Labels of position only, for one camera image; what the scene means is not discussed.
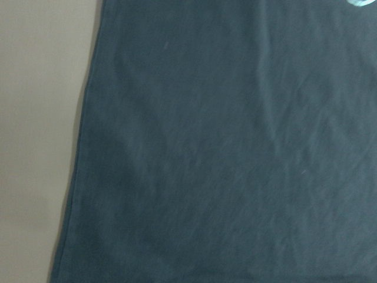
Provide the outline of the black graphic t-shirt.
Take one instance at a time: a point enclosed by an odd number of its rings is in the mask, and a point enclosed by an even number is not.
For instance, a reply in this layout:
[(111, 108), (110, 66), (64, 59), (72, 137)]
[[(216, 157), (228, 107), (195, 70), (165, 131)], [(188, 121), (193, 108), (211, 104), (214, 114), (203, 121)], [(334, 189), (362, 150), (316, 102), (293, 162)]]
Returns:
[(376, 2), (104, 1), (52, 282), (375, 282)]

